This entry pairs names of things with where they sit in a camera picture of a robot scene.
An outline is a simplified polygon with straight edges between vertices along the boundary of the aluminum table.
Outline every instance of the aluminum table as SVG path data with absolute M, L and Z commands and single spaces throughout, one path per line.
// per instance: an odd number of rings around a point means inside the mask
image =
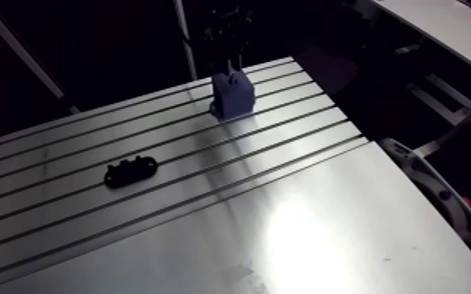
M 471 252 L 291 58 L 0 137 L 0 293 L 467 293 Z M 152 156 L 119 189 L 108 164 Z

